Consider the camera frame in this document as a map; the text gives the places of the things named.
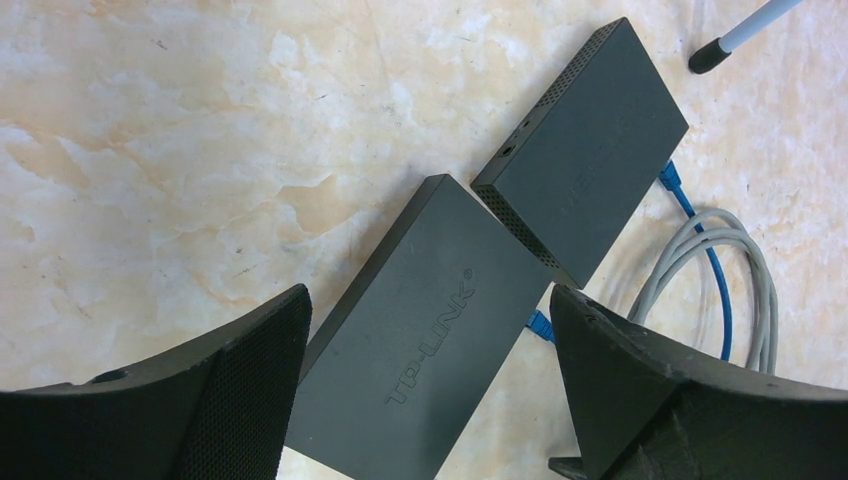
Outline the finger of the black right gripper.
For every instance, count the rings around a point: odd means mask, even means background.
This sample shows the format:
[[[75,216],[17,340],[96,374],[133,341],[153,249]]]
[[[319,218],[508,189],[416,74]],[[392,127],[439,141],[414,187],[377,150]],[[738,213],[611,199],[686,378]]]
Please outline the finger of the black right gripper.
[[[550,457],[548,468],[569,480],[587,480],[581,457]]]

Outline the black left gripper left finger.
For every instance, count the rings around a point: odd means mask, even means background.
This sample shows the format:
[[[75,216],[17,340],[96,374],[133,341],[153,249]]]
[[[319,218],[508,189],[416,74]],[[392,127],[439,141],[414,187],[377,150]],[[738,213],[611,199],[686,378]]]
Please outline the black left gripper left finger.
[[[310,330],[297,284],[83,384],[1,395],[5,479],[273,479]]]

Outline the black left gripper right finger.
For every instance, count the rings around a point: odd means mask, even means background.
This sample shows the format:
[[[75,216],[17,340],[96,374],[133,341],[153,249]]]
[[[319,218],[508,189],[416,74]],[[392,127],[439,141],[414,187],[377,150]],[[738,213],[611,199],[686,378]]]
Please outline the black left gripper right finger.
[[[847,394],[745,369],[556,285],[551,322],[587,479],[843,479]]]

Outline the black mat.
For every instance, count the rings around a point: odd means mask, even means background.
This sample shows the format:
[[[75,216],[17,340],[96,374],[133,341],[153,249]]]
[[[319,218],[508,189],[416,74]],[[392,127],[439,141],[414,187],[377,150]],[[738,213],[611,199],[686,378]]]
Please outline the black mat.
[[[286,446],[353,479],[434,478],[550,281],[426,178],[309,342]]]

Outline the black network switch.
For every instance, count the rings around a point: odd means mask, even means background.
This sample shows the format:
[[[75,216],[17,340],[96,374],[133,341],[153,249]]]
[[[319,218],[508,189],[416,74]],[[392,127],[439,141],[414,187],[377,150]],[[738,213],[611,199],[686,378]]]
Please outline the black network switch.
[[[557,283],[582,288],[687,130],[619,18],[592,33],[472,189]]]

